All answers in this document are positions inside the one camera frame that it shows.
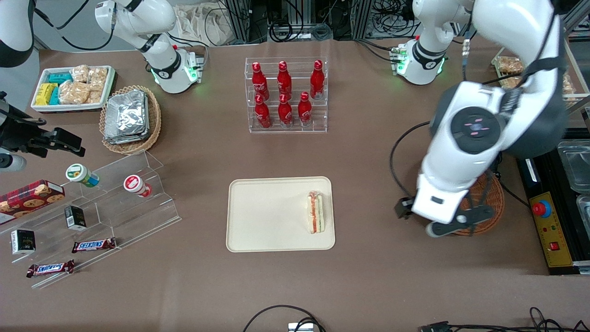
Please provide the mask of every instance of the emergency stop button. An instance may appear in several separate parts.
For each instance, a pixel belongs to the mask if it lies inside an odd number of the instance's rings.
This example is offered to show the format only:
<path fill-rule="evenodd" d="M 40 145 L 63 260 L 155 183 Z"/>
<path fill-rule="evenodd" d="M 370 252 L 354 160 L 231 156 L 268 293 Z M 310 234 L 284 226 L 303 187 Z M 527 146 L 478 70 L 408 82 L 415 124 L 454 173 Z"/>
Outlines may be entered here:
<path fill-rule="evenodd" d="M 541 200 L 532 206 L 533 214 L 541 218 L 547 218 L 551 215 L 551 205 L 546 200 Z"/>

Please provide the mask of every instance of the round wicker basket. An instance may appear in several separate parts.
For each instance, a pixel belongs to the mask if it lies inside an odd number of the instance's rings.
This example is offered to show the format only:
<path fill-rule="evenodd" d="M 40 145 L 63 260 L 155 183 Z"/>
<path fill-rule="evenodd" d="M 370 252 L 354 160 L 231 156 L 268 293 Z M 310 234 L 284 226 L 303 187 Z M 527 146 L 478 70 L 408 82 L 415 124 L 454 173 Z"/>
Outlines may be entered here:
<path fill-rule="evenodd" d="M 113 93 L 113 95 L 120 95 L 122 93 L 130 92 L 131 90 L 141 90 L 146 93 L 147 95 L 147 111 L 149 112 L 149 127 L 151 134 L 150 136 L 144 141 L 137 141 L 125 144 L 110 144 L 106 140 L 103 139 L 103 145 L 107 147 L 107 149 L 117 152 L 120 154 L 133 154 L 140 150 L 147 150 L 152 147 L 152 145 L 158 140 L 158 136 L 160 135 L 160 130 L 162 129 L 162 114 L 160 113 L 160 105 L 156 100 L 156 97 L 153 93 L 147 88 L 143 86 L 126 86 L 120 90 L 117 90 Z M 99 130 L 100 133 L 104 136 L 104 118 L 106 114 L 106 105 L 103 105 L 103 109 L 100 111 L 100 122 L 99 122 Z"/>
<path fill-rule="evenodd" d="M 494 209 L 494 217 L 490 220 L 486 220 L 485 222 L 477 224 L 473 230 L 461 229 L 454 232 L 454 234 L 462 236 L 479 235 L 486 233 L 488 230 L 492 229 L 496 224 L 498 224 L 498 221 L 502 217 L 502 213 L 504 213 L 504 191 L 502 191 L 500 181 L 495 176 L 492 175 L 490 178 L 491 187 L 487 193 L 485 204 L 491 206 L 492 209 Z M 481 199 L 481 194 L 486 187 L 487 181 L 486 173 L 484 173 L 477 179 L 473 186 L 471 186 L 470 193 L 474 204 L 477 204 L 477 202 L 479 202 Z M 462 210 L 469 209 L 469 202 L 466 198 L 461 201 L 459 208 Z"/>

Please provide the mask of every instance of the white tray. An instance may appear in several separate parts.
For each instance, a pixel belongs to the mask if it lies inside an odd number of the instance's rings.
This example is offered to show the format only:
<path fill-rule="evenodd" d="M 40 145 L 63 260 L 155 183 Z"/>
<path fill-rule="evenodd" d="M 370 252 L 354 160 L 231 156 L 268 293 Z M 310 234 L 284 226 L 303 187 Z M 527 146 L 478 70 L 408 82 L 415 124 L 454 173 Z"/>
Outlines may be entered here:
<path fill-rule="evenodd" d="M 307 195 L 314 190 L 324 198 L 326 230 L 310 234 Z M 225 240 L 229 251 L 328 250 L 335 242 L 328 178 L 243 179 L 230 184 Z"/>
<path fill-rule="evenodd" d="M 70 71 L 73 67 L 62 67 L 62 68 L 48 68 L 44 69 L 37 83 L 33 100 L 31 100 L 31 108 L 39 113 L 62 113 L 62 112 L 86 112 L 88 110 L 100 110 L 103 105 L 107 102 L 110 95 L 111 87 L 113 86 L 115 70 L 111 66 L 90 66 L 90 67 L 102 67 L 108 70 L 107 80 L 104 82 L 103 95 L 100 98 L 100 102 L 92 104 L 80 104 L 80 105 L 35 105 L 35 98 L 39 92 L 39 88 L 42 83 L 47 83 L 47 77 L 53 73 L 65 73 Z"/>

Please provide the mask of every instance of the aluminum foil packet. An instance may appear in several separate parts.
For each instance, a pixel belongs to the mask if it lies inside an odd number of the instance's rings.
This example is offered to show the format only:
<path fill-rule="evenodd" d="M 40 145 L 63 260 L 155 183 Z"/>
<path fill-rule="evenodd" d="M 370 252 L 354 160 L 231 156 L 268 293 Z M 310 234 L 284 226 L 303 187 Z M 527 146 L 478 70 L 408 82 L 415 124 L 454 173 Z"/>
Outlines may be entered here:
<path fill-rule="evenodd" d="M 107 102 L 104 139 L 111 144 L 149 137 L 148 96 L 141 90 L 114 95 Z"/>

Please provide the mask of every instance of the yellow control panel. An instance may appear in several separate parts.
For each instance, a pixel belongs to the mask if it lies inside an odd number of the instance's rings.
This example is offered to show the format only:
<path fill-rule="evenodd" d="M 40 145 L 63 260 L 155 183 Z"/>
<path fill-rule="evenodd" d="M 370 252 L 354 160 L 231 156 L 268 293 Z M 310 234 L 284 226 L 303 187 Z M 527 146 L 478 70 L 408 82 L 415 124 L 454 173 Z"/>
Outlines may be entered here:
<path fill-rule="evenodd" d="M 551 194 L 543 193 L 529 201 L 547 265 L 550 268 L 572 266 L 572 257 L 563 237 L 563 230 L 555 213 Z"/>

